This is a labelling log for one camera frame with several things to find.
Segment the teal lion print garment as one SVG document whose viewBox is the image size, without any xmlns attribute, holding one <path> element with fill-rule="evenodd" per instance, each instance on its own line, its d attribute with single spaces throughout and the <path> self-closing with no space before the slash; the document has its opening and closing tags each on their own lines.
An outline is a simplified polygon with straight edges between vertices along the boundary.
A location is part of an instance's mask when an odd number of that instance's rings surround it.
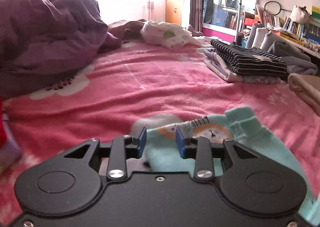
<svg viewBox="0 0 320 227">
<path fill-rule="evenodd" d="M 260 123 L 250 107 L 229 109 L 222 115 L 209 115 L 183 121 L 173 114 L 157 114 L 140 118 L 131 133 L 142 127 L 148 130 L 143 158 L 156 172 L 194 172 L 195 161 L 182 159 L 176 144 L 176 128 L 182 127 L 190 135 L 206 137 L 212 143 L 235 140 L 270 159 L 299 173 L 308 181 L 300 161 L 270 129 Z"/>
</svg>

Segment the purple duvet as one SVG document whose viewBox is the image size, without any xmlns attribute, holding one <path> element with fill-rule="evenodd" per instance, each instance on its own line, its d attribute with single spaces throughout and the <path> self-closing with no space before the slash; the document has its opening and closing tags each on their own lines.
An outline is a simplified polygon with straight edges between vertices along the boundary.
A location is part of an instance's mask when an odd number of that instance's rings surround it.
<svg viewBox="0 0 320 227">
<path fill-rule="evenodd" d="M 96 0 L 1 0 L 1 98 L 64 81 L 120 46 Z"/>
</svg>

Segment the dark maroon garment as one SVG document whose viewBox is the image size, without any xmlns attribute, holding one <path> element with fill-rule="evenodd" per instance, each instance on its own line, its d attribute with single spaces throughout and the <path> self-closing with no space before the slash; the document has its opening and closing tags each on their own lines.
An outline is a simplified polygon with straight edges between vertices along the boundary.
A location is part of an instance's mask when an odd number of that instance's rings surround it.
<svg viewBox="0 0 320 227">
<path fill-rule="evenodd" d="M 143 28 L 145 22 L 145 19 L 134 21 L 120 20 L 109 24 L 108 32 L 121 41 L 139 39 L 141 37 L 140 30 Z"/>
</svg>

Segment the beige folded garment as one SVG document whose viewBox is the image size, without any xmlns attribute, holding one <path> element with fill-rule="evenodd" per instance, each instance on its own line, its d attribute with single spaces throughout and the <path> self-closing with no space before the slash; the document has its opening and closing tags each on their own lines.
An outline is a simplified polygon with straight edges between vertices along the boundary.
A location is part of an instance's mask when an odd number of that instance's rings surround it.
<svg viewBox="0 0 320 227">
<path fill-rule="evenodd" d="M 290 74 L 287 82 L 289 88 L 319 116 L 319 76 Z"/>
</svg>

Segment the red item beside bed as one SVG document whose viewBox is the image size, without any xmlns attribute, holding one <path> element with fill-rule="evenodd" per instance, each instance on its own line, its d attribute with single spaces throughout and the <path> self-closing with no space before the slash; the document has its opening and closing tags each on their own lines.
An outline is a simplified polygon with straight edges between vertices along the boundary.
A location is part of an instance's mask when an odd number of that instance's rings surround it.
<svg viewBox="0 0 320 227">
<path fill-rule="evenodd" d="M 2 148 L 7 142 L 7 133 L 5 132 L 3 122 L 3 100 L 1 100 L 0 105 L 0 148 Z"/>
</svg>

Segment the pink floral bed blanket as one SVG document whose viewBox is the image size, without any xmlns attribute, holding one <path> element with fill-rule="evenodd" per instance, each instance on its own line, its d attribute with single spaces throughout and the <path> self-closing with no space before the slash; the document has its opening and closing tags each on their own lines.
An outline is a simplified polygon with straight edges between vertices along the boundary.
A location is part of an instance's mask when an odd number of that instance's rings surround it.
<svg viewBox="0 0 320 227">
<path fill-rule="evenodd" d="M 303 215 L 319 224 L 319 116 L 286 82 L 226 83 L 193 47 L 166 49 L 139 41 L 100 55 L 57 85 L 3 104 L 21 159 L 1 176 L 1 223 L 20 214 L 17 177 L 29 167 L 97 138 L 108 142 L 140 118 L 173 114 L 183 121 L 250 107 L 300 161 L 311 185 Z"/>
</svg>

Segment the white patterned baby garment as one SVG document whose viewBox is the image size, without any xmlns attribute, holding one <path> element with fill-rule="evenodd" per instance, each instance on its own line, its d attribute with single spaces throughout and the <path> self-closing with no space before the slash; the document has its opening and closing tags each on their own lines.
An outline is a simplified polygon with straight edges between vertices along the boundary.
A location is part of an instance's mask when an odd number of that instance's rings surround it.
<svg viewBox="0 0 320 227">
<path fill-rule="evenodd" d="M 174 23 L 149 20 L 144 23 L 140 34 L 146 43 L 165 48 L 182 48 L 185 45 L 210 47 L 210 44 L 196 39 L 190 31 Z"/>
</svg>

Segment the cluttered bookshelf desk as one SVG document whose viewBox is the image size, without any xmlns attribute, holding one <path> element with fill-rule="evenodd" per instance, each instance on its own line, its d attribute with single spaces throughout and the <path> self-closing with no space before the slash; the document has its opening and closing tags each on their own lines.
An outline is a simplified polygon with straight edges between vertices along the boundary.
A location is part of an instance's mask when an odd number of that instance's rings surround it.
<svg viewBox="0 0 320 227">
<path fill-rule="evenodd" d="M 256 15 L 245 15 L 245 26 L 241 45 L 247 47 L 269 48 L 268 32 L 277 38 L 291 43 L 303 52 L 319 58 L 319 8 L 294 6 L 289 16 L 283 19 L 279 14 L 284 11 L 277 1 L 268 1 L 261 6 L 255 5 Z"/>
</svg>

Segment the grey folded garment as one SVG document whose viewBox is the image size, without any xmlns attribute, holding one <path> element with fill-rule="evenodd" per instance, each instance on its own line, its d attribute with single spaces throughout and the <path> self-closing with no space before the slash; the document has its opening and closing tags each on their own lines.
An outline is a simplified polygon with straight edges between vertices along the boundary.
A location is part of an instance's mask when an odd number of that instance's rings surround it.
<svg viewBox="0 0 320 227">
<path fill-rule="evenodd" d="M 311 62 L 311 58 L 288 42 L 275 41 L 268 52 L 281 58 L 287 66 L 289 75 L 316 75 L 318 72 L 318 67 Z"/>
</svg>

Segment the black striped folded garment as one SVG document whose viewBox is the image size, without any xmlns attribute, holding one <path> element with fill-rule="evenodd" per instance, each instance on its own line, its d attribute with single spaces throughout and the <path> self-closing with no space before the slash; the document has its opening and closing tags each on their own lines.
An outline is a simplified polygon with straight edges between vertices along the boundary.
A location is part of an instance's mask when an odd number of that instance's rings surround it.
<svg viewBox="0 0 320 227">
<path fill-rule="evenodd" d="M 234 42 L 226 44 L 216 39 L 210 43 L 215 53 L 237 75 L 284 77 L 287 74 L 287 66 L 280 57 L 260 48 L 244 48 Z"/>
</svg>

